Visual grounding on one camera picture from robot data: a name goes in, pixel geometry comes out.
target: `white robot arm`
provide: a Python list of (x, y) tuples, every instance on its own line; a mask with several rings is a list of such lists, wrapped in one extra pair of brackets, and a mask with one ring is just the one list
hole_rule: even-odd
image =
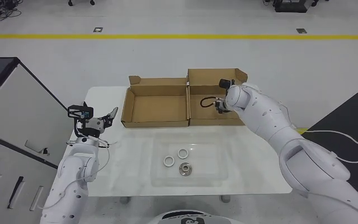
[(256, 86), (229, 85), (225, 110), (235, 111), (244, 124), (266, 140), (279, 156), (288, 184), (307, 197), (323, 224), (358, 220), (358, 192), (347, 182), (350, 172), (337, 155), (304, 139), (287, 121), (279, 104)]
[[(97, 173), (109, 161), (108, 157), (103, 167), (98, 169), (100, 142), (105, 145), (107, 151), (109, 147), (107, 142), (99, 139), (99, 136), (106, 128), (112, 126), (117, 111), (118, 108), (114, 108), (106, 116), (93, 118), (93, 108), (88, 107), (86, 103), (83, 106), (73, 105), (68, 108), (68, 116), (74, 118), (74, 131), (78, 138), (75, 142), (68, 142), (72, 149), (59, 164), (56, 179), (42, 208), (40, 224), (79, 222), (88, 198), (87, 183), (93, 182)], [(82, 123), (81, 132), (77, 128), (78, 123)], [(77, 153), (82, 153), (84, 156), (78, 156)]]

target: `cardboard box lid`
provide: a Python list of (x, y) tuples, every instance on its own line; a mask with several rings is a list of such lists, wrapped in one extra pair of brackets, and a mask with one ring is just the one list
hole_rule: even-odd
[(140, 78), (129, 76), (135, 96), (185, 96), (186, 78)]
[(220, 79), (247, 82), (247, 74), (238, 68), (188, 69), (189, 86), (218, 86)]

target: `black cable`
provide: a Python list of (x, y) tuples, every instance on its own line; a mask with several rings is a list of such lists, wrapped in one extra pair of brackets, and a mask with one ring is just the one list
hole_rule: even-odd
[(265, 4), (265, 0), (262, 0), (262, 3), (265, 5), (265, 6), (269, 6), (270, 2), (268, 2), (267, 4)]
[(215, 102), (212, 102), (212, 103), (209, 104), (209, 105), (203, 105), (202, 102), (204, 102), (204, 100), (208, 100), (208, 99), (216, 99), (216, 97), (215, 97), (215, 96), (208, 96), (208, 97), (205, 97), (205, 98), (203, 98), (202, 100), (200, 100), (200, 106), (201, 106), (202, 108), (208, 108), (208, 107), (213, 106), (213, 105), (215, 104)]
[(21, 15), (16, 7), (22, 2), (23, 0), (0, 0), (0, 21)]

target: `cardboard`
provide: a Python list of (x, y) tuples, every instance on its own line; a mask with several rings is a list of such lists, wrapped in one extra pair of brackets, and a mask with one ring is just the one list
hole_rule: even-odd
[(121, 121), (126, 128), (186, 127), (189, 92), (186, 78), (129, 76)]
[(247, 82), (247, 74), (238, 68), (188, 69), (190, 125), (244, 125), (235, 112), (219, 114), (214, 106), (200, 106), (200, 100), (207, 96), (225, 98), (225, 89), (219, 87), (222, 78), (234, 79), (236, 85)]

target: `metal ring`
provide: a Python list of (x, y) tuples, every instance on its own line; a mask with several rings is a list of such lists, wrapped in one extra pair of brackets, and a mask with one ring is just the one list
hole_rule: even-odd
[[(173, 160), (171, 164), (166, 163), (167, 158), (171, 158)], [(171, 167), (172, 165), (174, 165), (174, 162), (175, 162), (175, 160), (174, 160), (174, 157), (172, 157), (172, 156), (166, 156), (163, 160), (164, 166), (166, 166), (166, 167)]]
[(179, 166), (179, 172), (181, 175), (183, 176), (189, 176), (192, 172), (192, 167), (190, 165), (190, 163), (188, 162), (183, 162), (180, 166)]
[[(180, 151), (184, 150), (186, 152), (186, 155), (185, 156), (180, 156)], [(187, 158), (189, 155), (189, 152), (188, 150), (186, 150), (185, 148), (181, 148), (179, 151), (178, 151), (178, 157), (181, 158), (182, 160)]]

